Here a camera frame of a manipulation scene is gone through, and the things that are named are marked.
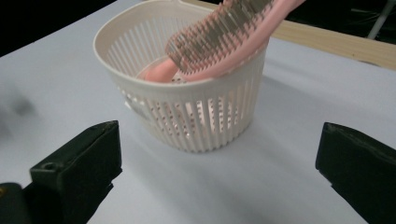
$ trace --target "pink hair brush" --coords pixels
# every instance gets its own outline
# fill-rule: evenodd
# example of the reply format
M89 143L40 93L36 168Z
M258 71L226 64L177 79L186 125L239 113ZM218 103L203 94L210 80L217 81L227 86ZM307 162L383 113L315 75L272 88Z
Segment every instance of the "pink hair brush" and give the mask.
M261 52L286 16L304 0L224 0L203 20L169 39L168 59L148 68L144 79L170 82L220 77Z

